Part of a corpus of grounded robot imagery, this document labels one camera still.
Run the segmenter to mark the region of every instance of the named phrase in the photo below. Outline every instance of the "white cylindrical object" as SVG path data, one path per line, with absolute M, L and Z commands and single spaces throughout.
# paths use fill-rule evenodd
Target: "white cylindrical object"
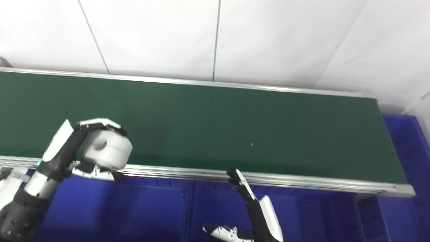
M 126 166 L 132 149 L 126 137 L 110 130 L 99 130 L 91 134 L 83 157 L 98 166 L 119 170 Z

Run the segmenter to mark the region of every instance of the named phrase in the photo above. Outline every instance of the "blue crate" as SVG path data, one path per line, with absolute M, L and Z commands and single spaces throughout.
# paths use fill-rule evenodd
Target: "blue crate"
M 413 198 L 369 198 L 359 202 L 367 241 L 430 241 L 430 149 L 418 120 L 383 115 Z
M 251 228 L 245 202 L 228 183 L 73 176 L 61 183 L 34 242 L 210 242 L 207 222 Z M 252 186 L 271 197 L 286 241 L 364 242 L 354 194 Z

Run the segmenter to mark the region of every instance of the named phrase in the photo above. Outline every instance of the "panel seam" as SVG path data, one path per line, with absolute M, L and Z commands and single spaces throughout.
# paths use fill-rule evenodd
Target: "panel seam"
M 219 30 L 219 16 L 221 13 L 221 0 L 218 0 L 218 16 L 216 21 L 216 31 L 215 31 L 215 50 L 214 50 L 214 65 L 212 69 L 212 81 L 215 81 L 215 63 L 216 63 L 216 50 L 218 47 L 218 30 Z
M 92 38 L 94 39 L 95 45 L 97 46 L 98 52 L 100 53 L 101 59 L 103 60 L 103 64 L 107 70 L 107 73 L 110 74 L 111 72 L 109 71 L 108 65 L 106 64 L 106 61 L 104 60 L 103 54 L 101 53 L 100 46 L 98 45 L 98 42 L 97 42 L 95 35 L 94 35 L 94 32 L 92 31 L 91 25 L 89 24 L 89 21 L 88 21 L 86 14 L 85 14 L 85 11 L 83 10 L 82 4 L 81 4 L 80 0 L 77 0 L 77 1 L 79 3 L 79 7 L 81 8 L 82 14 L 85 18 L 86 24 L 88 25 L 89 31 L 91 32 Z

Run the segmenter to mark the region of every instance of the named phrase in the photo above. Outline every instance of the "metal frame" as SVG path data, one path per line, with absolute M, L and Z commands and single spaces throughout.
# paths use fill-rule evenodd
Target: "metal frame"
M 0 155 L 0 166 L 4 167 L 35 169 L 39 161 L 41 161 L 40 158 Z M 125 166 L 125 168 L 118 171 L 124 173 L 127 176 L 132 177 L 160 177 L 170 179 L 203 180 L 214 182 L 228 181 L 228 176 L 225 171 L 218 170 L 128 164 Z M 334 179 L 325 177 L 305 177 L 255 172 L 242 172 L 242 174 L 244 175 L 248 183 L 255 185 L 356 192 L 396 197 L 415 196 L 414 189 L 409 184 Z
M 24 73 L 24 74 L 59 75 L 59 76 L 70 76 L 70 77 L 101 78 L 101 79 L 114 79 L 114 80 L 123 80 L 123 81 L 141 81 L 141 82 L 151 82 L 151 83 L 196 85 L 196 86 L 207 86 L 207 87 L 229 87 L 229 88 L 252 89 L 252 90 L 274 91 L 274 92 L 285 92 L 285 93 L 303 93 L 303 94 L 347 96 L 347 97 L 377 99 L 374 93 L 356 93 L 356 92 L 341 92 L 341 91 L 304 89 L 304 88 L 292 88 L 292 87 L 274 87 L 274 86 L 265 86 L 265 85 L 251 85 L 251 84 L 216 82 L 216 81 L 194 81 L 194 80 L 182 80 L 182 79 L 170 79 L 170 78 L 152 78 L 152 77 L 113 75 L 113 74 L 95 74 L 95 73 L 70 72 L 70 71 L 48 71 L 48 70 L 11 68 L 11 67 L 0 67 L 0 71 Z

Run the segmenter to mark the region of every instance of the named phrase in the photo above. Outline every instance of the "white wall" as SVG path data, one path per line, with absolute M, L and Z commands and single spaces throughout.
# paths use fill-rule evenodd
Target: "white wall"
M 0 0 L 15 67 L 373 92 L 430 123 L 428 0 Z

